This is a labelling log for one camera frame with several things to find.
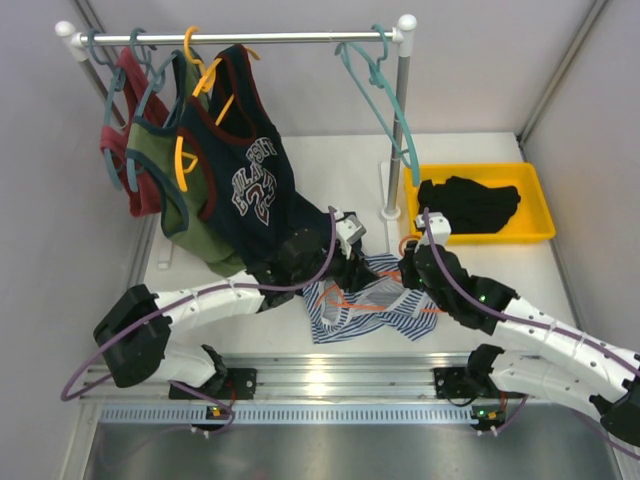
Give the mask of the orange plastic hanger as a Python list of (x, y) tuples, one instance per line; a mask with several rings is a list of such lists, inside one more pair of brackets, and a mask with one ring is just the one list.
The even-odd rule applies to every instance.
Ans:
[(391, 254), (380, 254), (368, 257), (368, 264), (378, 279), (366, 285), (362, 290), (345, 293), (336, 282), (328, 286), (324, 284), (314, 307), (337, 309), (339, 313), (348, 312), (351, 317), (361, 317), (375, 313), (376, 315), (391, 313), (420, 318), (422, 315), (436, 315), (440, 310), (431, 300), (420, 293), (413, 302), (411, 290), (404, 287), (399, 270), (399, 259)]

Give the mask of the blue white striped tank top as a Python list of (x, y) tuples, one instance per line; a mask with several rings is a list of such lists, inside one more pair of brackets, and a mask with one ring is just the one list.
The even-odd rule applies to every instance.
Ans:
[[(361, 317), (351, 317), (348, 312), (339, 313), (337, 309), (331, 307), (327, 307), (326, 313), (323, 313), (322, 307), (314, 307), (313, 304), (318, 298), (322, 286), (324, 284), (330, 286), (333, 283), (333, 281), (323, 280), (303, 290), (304, 303), (311, 321), (312, 341), (315, 344), (344, 342), (383, 327), (390, 327), (407, 339), (417, 341), (432, 332), (437, 325), (439, 313), (422, 315), (420, 318), (410, 318), (393, 313), (389, 316), (373, 313)], [(426, 293), (420, 290), (411, 290), (413, 302), (416, 302), (420, 293), (427, 300), (431, 300)]]

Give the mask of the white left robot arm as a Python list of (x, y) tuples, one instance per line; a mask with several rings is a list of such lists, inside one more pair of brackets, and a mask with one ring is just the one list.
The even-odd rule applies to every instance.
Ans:
[(275, 309), (321, 281), (358, 292), (376, 279), (364, 256), (339, 234), (323, 240), (301, 229), (270, 258), (209, 285), (171, 292), (152, 292), (144, 284), (129, 288), (93, 335), (117, 387), (166, 381), (214, 397), (225, 388), (228, 369), (213, 347), (184, 343), (188, 332)]

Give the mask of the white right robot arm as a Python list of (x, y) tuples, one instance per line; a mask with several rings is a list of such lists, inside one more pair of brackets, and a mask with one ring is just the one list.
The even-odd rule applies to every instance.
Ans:
[(399, 262), (405, 286), (422, 290), (461, 326), (491, 338), (473, 350), (466, 382), (478, 396), (495, 391), (537, 397), (598, 422), (639, 444), (639, 355), (536, 308), (514, 289), (471, 275), (441, 245), (410, 241)]

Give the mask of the yellow plastic hanger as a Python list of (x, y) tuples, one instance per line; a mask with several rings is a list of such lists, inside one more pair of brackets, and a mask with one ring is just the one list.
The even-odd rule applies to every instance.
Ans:
[[(216, 84), (217, 80), (217, 67), (220, 65), (221, 60), (215, 59), (208, 66), (200, 57), (196, 57), (193, 54), (193, 48), (191, 42), (193, 36), (200, 31), (198, 26), (192, 25), (185, 31), (183, 37), (183, 54), (188, 63), (197, 67), (200, 76), (190, 94), (187, 91), (183, 91), (183, 96), (178, 98), (177, 106), (180, 109), (179, 117), (185, 112), (187, 100), (195, 98), (198, 100), (202, 94), (210, 93)], [(183, 134), (178, 133), (175, 140), (174, 148), (174, 175), (177, 181), (178, 187), (181, 192), (186, 193), (189, 190), (186, 174), (191, 173), (198, 165), (199, 158), (196, 154), (186, 152), (184, 150), (185, 137)]]

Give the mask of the green tank top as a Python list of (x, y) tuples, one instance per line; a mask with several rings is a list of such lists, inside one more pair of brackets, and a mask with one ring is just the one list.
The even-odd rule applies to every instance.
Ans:
[(244, 262), (220, 235), (200, 217), (207, 201), (208, 186), (200, 167), (186, 174), (189, 190), (180, 191), (174, 175), (174, 148), (181, 117), (178, 98), (186, 90), (190, 94), (200, 74), (188, 63), (182, 51), (173, 68), (176, 97), (169, 118), (150, 121), (139, 118), (131, 126), (126, 147), (126, 158), (144, 167), (160, 193), (160, 227), (164, 236), (174, 245), (199, 258), (214, 273), (231, 276), (245, 268)]

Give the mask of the teal hanger under green top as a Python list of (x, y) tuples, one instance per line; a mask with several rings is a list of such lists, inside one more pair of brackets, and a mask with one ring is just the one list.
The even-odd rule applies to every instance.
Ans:
[[(141, 27), (136, 27), (131, 31), (129, 47), (133, 51), (134, 58), (142, 63), (145, 67), (145, 75), (151, 74), (151, 79), (148, 81), (148, 86), (144, 90), (142, 98), (139, 100), (137, 107), (134, 111), (133, 123), (135, 125), (136, 121), (139, 118), (144, 117), (144, 113), (146, 111), (147, 104), (152, 94), (159, 94), (164, 89), (167, 80), (166, 70), (169, 66), (175, 68), (174, 63), (178, 58), (179, 51), (172, 51), (168, 58), (163, 61), (158, 69), (153, 66), (152, 62), (152, 50), (156, 50), (157, 47), (155, 45), (146, 45), (142, 44), (138, 37), (141, 34), (146, 34), (146, 30)], [(126, 174), (127, 174), (127, 183), (129, 188), (133, 192), (139, 191), (139, 184), (137, 177), (139, 174), (144, 172), (144, 167), (137, 167), (135, 160), (130, 156), (126, 158)]]

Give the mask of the maroon tank top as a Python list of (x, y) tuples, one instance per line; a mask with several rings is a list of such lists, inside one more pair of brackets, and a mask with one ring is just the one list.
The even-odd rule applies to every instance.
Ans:
[(124, 95), (127, 106), (126, 124), (122, 128), (112, 127), (113, 132), (109, 135), (108, 140), (118, 164), (123, 167), (119, 173), (119, 179), (128, 196), (129, 211), (133, 217), (159, 213), (161, 211), (160, 193), (149, 173), (144, 171), (138, 175), (139, 191), (133, 192), (128, 186), (125, 168), (125, 152), (131, 131), (131, 122), (137, 104), (148, 86), (148, 80), (129, 47), (122, 49), (115, 66), (120, 67), (126, 76), (122, 91), (117, 93)]

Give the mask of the teal hanger under maroon top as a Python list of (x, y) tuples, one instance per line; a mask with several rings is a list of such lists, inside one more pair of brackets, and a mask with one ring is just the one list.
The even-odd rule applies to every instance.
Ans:
[(115, 108), (114, 97), (118, 92), (122, 91), (126, 76), (120, 67), (115, 66), (114, 62), (107, 54), (100, 55), (98, 53), (98, 45), (95, 40), (95, 37), (98, 34), (100, 34), (100, 31), (96, 28), (91, 28), (89, 30), (87, 48), (95, 63), (101, 66), (106, 66), (111, 73), (111, 80), (106, 90), (100, 148), (110, 181), (116, 190), (121, 191), (123, 186), (119, 179), (119, 173), (122, 171), (123, 167), (118, 164), (117, 158), (114, 156), (108, 140), (109, 135), (113, 132), (112, 120), (117, 120), (120, 115), (119, 110)]

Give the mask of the black folded garment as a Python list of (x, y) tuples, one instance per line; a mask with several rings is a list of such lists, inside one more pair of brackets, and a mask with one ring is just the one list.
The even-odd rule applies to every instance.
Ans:
[(453, 234), (495, 234), (516, 214), (521, 196), (515, 186), (491, 188), (474, 180), (452, 176), (444, 183), (421, 183), (420, 212), (441, 213)]

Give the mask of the yellow plastic tray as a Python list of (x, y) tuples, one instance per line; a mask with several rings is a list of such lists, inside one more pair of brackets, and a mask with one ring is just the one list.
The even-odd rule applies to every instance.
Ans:
[(417, 193), (421, 183), (432, 180), (444, 183), (458, 176), (474, 180), (487, 187), (515, 186), (521, 196), (516, 214), (495, 234), (453, 234), (451, 245), (537, 243), (554, 237), (555, 226), (535, 168), (528, 163), (428, 164), (420, 167), (420, 183), (413, 183), (410, 169), (404, 172), (404, 188), (409, 232), (421, 235), (414, 226), (420, 212)]

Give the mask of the silver white clothes rack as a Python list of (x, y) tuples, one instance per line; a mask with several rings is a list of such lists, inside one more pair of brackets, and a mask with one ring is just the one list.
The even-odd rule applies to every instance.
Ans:
[(269, 32), (269, 33), (194, 33), (187, 37), (184, 34), (151, 34), (134, 33), (128, 35), (109, 35), (93, 31), (84, 34), (76, 30), (68, 21), (60, 21), (55, 25), (55, 33), (68, 48), (78, 65), (83, 69), (98, 95), (104, 100), (107, 118), (125, 122), (124, 117), (110, 100), (110, 88), (105, 86), (94, 66), (96, 64), (112, 66), (111, 57), (99, 57), (94, 53), (97, 47), (109, 49), (116, 46), (176, 46), (185, 39), (193, 45), (226, 45), (241, 43), (245, 45), (259, 44), (315, 44), (335, 43), (354, 48), (357, 42), (381, 42), (383, 53), (388, 53), (388, 45), (397, 46), (397, 74), (395, 92), (388, 95), (394, 109), (392, 129), (385, 132), (391, 141), (391, 157), (380, 166), (380, 173), (387, 174), (382, 181), (384, 206), (380, 218), (385, 227), (387, 246), (391, 248), (400, 235), (401, 209), (398, 206), (398, 190), (400, 168), (407, 162), (416, 172), (419, 167), (418, 157), (411, 138), (405, 117), (406, 98), (409, 84), (410, 60), (414, 49), (415, 30), (418, 22), (414, 15), (400, 16), (397, 24), (389, 31), (382, 33), (375, 29), (358, 32)]

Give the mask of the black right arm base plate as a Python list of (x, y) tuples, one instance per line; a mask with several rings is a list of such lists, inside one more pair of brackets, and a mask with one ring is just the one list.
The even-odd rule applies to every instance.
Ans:
[(500, 390), (487, 375), (477, 375), (465, 367), (439, 367), (433, 370), (434, 386), (438, 399), (454, 403), (476, 399), (498, 399)]

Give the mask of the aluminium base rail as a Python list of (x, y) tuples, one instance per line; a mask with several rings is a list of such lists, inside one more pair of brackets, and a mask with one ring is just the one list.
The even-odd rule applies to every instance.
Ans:
[(237, 356), (228, 368), (257, 370), (251, 400), (203, 400), (167, 382), (120, 389), (113, 381), (88, 388), (104, 424), (402, 425), (502, 423), (514, 394), (464, 403), (438, 399), (433, 370), (464, 367), (463, 354), (409, 356)]

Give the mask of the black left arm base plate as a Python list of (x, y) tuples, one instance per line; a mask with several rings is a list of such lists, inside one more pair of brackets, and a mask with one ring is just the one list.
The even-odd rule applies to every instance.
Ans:
[(193, 390), (217, 400), (251, 400), (256, 386), (256, 369), (230, 368), (225, 373), (217, 373), (201, 387), (193, 387)]

